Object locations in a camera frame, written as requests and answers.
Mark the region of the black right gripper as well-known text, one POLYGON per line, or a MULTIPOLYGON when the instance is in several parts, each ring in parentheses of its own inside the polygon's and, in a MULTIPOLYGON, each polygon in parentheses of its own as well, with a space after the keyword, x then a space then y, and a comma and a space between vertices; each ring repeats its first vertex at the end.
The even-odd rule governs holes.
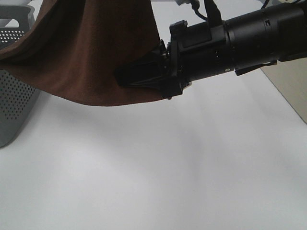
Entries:
POLYGON ((233 71, 235 64, 225 21, 212 26, 170 25, 167 51, 151 51, 115 70, 119 86, 158 90, 165 98, 181 95, 193 81, 233 71))

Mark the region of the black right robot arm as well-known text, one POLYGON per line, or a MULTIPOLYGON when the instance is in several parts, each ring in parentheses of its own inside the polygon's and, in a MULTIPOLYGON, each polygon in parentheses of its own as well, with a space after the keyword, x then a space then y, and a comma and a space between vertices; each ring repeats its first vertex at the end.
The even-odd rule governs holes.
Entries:
POLYGON ((242 75, 277 62, 307 56, 307 4, 282 3, 222 20, 212 0, 207 18, 188 26, 170 25, 171 40, 115 71, 119 86, 181 95, 193 81, 234 71, 242 75))

